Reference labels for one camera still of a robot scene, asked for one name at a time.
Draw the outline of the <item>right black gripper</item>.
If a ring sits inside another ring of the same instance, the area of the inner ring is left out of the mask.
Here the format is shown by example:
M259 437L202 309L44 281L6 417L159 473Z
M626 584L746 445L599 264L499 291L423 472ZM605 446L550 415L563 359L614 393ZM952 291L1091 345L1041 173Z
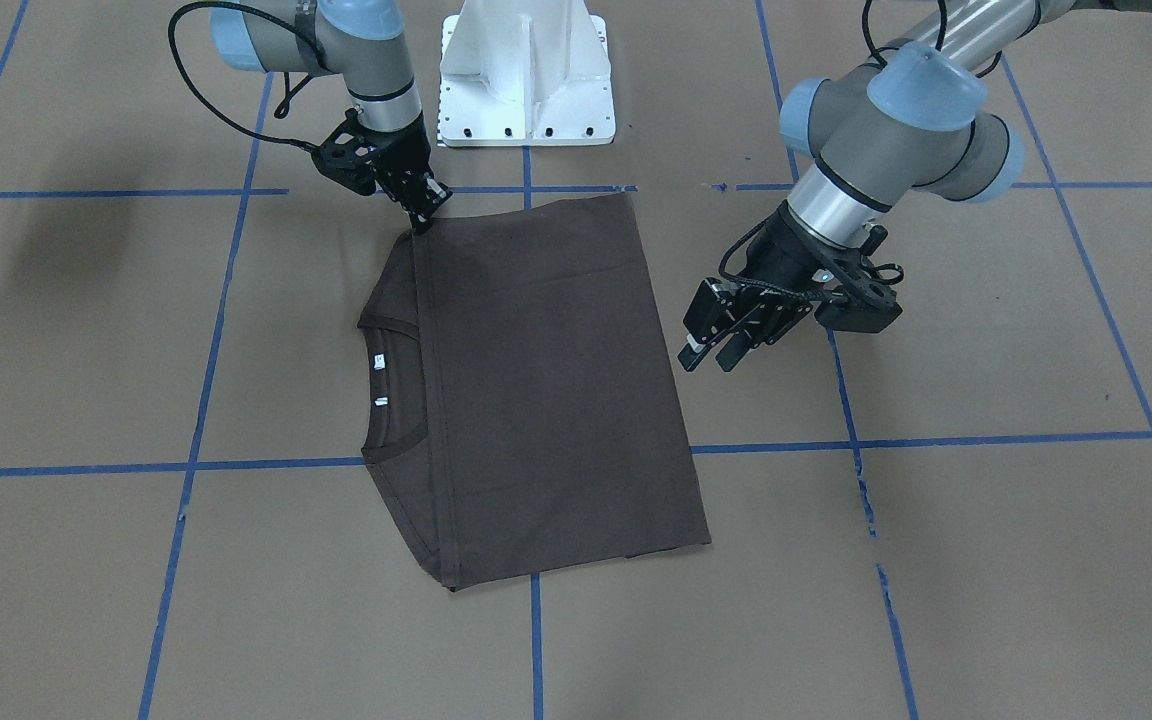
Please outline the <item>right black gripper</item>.
M370 142L374 143L370 160L381 190L410 215L415 234L429 232L435 211L442 209L454 191L438 181L431 169L431 145L424 118L416 115L394 131L365 128Z

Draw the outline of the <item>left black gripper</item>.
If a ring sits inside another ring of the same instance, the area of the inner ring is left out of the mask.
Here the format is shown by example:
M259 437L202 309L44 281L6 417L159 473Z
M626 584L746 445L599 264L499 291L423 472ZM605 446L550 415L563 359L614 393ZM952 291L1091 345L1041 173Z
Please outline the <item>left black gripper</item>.
M781 205L723 251L718 275L704 278L685 309L685 346L677 355L685 372L694 372L730 332L717 364L732 372L755 348L776 344L827 300L831 275L818 281L823 268L804 240L803 228Z

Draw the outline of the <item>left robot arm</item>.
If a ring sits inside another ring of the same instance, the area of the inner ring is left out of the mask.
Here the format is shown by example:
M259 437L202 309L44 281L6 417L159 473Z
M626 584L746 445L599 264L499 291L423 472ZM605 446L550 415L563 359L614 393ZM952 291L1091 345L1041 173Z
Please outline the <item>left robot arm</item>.
M681 366L692 370L714 354L732 370L806 316L850 333L895 323L902 270L873 260L887 236L884 215L911 191L984 202L1009 190L1025 149L1005 119L983 111L984 67L1071 8L942 1L905 35L867 44L867 59L846 76L791 88L780 132L812 162L699 285L685 311Z

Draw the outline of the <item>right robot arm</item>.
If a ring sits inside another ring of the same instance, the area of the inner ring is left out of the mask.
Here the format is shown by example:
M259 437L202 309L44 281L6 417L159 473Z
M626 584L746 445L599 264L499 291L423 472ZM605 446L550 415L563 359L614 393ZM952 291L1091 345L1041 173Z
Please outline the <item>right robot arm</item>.
M276 118L316 78L338 76L349 97L346 118L321 142L265 135L215 108L195 85L177 41L188 14L207 13L220 59L237 70L285 78ZM381 192L396 202L412 232L429 232L452 190L431 169L429 128L396 1L192 1L179 6L166 41L179 76L220 122L265 143L305 151L320 176L361 196Z

